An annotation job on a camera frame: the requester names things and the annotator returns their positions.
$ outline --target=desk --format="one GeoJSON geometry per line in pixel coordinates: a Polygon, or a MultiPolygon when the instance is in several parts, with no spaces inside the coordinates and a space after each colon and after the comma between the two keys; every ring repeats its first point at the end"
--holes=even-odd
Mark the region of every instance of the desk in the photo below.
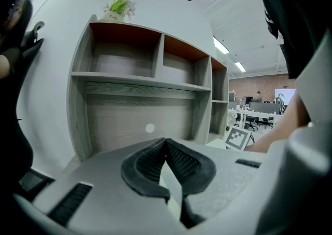
{"type": "Polygon", "coordinates": [[[250,110],[243,110],[243,109],[229,109],[228,110],[230,113],[240,113],[241,114],[241,120],[240,120],[240,128],[243,128],[245,125],[245,119],[248,116],[252,117],[258,117],[258,118],[266,118],[268,119],[269,117],[273,118],[273,126],[276,125],[276,121],[278,119],[281,119],[282,115],[281,114],[273,114],[273,113],[259,113],[259,112],[251,112],[250,110]]]}

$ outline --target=white wall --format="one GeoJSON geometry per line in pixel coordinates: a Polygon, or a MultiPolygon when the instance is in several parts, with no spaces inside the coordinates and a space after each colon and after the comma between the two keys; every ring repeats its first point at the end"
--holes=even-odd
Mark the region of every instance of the white wall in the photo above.
{"type": "MultiPolygon", "coordinates": [[[[202,7],[186,0],[132,0],[131,23],[179,37],[216,56],[209,20],[202,7]]],[[[68,74],[77,41],[91,15],[100,17],[112,0],[33,0],[31,21],[44,21],[45,39],[23,85],[18,104],[20,125],[34,149],[33,167],[58,176],[74,155],[66,113],[68,74]]]]}

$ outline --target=shelf unit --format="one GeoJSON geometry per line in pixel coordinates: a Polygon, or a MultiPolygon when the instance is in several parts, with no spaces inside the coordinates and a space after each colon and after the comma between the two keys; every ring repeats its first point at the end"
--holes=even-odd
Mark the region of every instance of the shelf unit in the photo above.
{"type": "Polygon", "coordinates": [[[68,81],[75,152],[85,161],[158,137],[206,144],[210,133],[221,136],[226,128],[226,95],[227,68],[200,49],[160,31],[92,16],[68,81]]]}

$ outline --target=fluorescent light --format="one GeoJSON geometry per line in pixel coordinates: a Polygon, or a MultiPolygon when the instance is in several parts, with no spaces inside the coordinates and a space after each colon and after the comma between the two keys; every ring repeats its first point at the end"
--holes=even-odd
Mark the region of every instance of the fluorescent light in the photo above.
{"type": "Polygon", "coordinates": [[[229,53],[228,49],[226,49],[225,46],[218,41],[218,39],[213,37],[213,41],[214,41],[214,46],[216,46],[216,48],[220,50],[223,54],[229,53]]]}
{"type": "Polygon", "coordinates": [[[235,63],[235,65],[241,70],[241,72],[245,72],[245,69],[240,62],[235,63]]]}

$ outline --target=green plant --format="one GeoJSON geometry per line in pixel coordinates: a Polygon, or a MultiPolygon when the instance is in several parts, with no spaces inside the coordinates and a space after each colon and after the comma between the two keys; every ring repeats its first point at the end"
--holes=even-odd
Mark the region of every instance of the green plant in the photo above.
{"type": "Polygon", "coordinates": [[[113,0],[114,2],[111,5],[106,5],[104,12],[113,11],[119,15],[125,17],[134,16],[134,11],[136,10],[134,2],[130,0],[113,0]]]}

